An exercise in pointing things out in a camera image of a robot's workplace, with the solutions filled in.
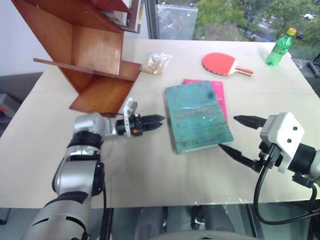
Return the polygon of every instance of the red paddle face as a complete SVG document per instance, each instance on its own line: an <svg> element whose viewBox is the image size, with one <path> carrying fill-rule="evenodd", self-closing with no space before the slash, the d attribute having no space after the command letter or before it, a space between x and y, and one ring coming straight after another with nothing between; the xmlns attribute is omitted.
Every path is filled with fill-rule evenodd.
<svg viewBox="0 0 320 240"><path fill-rule="evenodd" d="M202 65L205 69L214 74L229 75L235 60L236 59L233 56L214 52L204 56Z"/></svg>

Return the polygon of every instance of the yellow bottle cap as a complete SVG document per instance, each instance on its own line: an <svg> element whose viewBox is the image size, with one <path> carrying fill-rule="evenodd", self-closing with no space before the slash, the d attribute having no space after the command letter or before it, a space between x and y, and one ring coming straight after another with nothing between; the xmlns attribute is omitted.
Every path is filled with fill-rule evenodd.
<svg viewBox="0 0 320 240"><path fill-rule="evenodd" d="M289 35L291 35L291 36L294 36L294 35L296 35L296 33L297 33L297 29L295 29L295 28L293 28L293 27L290 27L290 28L288 29L288 31L286 31L286 33L289 34Z"/></svg>

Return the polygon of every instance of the pink book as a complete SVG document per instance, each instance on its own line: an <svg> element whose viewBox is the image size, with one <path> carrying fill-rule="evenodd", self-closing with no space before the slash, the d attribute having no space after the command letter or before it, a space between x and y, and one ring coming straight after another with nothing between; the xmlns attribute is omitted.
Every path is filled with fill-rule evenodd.
<svg viewBox="0 0 320 240"><path fill-rule="evenodd" d="M197 82L202 82L202 81L203 80L185 79L185 80L183 80L183 84L192 84L192 83L197 83ZM220 108L223 112L224 118L225 118L226 122L228 122L224 84L222 81L210 81L210 83L211 83L212 89L215 93L215 96L219 102L219 105L220 105Z"/></svg>

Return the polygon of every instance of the bottle label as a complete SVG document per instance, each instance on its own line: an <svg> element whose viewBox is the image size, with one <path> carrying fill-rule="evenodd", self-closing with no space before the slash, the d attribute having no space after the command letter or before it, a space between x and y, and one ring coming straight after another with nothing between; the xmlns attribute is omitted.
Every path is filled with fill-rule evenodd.
<svg viewBox="0 0 320 240"><path fill-rule="evenodd" d="M277 53L277 54L280 54L280 55L285 55L287 52L288 52L288 49L286 49L286 48L282 48L282 47L280 47L278 44L276 44L275 46L274 46L274 48L272 49L272 52L274 52L274 53Z"/></svg>

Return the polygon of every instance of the ping pong paddle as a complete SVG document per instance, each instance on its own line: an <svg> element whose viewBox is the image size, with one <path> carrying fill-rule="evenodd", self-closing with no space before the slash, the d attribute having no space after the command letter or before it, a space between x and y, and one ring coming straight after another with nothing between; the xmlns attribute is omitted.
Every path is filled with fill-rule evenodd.
<svg viewBox="0 0 320 240"><path fill-rule="evenodd" d="M209 72L224 76L233 74L234 72L239 72L248 76L251 76L254 73L254 71L250 69L239 66L238 61L233 56L219 52L209 53L204 56L202 65Z"/></svg>

